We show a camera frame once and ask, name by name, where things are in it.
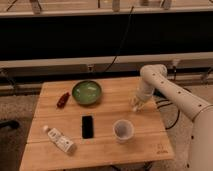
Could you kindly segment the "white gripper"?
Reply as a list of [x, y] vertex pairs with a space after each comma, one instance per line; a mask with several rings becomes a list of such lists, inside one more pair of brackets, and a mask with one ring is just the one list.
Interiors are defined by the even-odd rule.
[[137, 98], [137, 99], [139, 99], [139, 100], [141, 101], [141, 103], [142, 103], [141, 109], [142, 109], [142, 107], [144, 106], [144, 104], [145, 104], [146, 102], [148, 102], [148, 101], [150, 100], [151, 97], [152, 97], [151, 94], [145, 94], [145, 93], [139, 93], [139, 92], [137, 92], [137, 93], [134, 95], [133, 98]]

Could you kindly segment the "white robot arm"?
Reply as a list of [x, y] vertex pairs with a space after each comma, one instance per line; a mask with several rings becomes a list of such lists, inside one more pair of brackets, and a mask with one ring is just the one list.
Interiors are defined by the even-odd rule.
[[157, 64], [140, 69], [139, 86], [132, 100], [133, 110], [139, 111], [155, 89], [193, 122], [187, 171], [213, 171], [213, 104], [169, 81], [166, 66]]

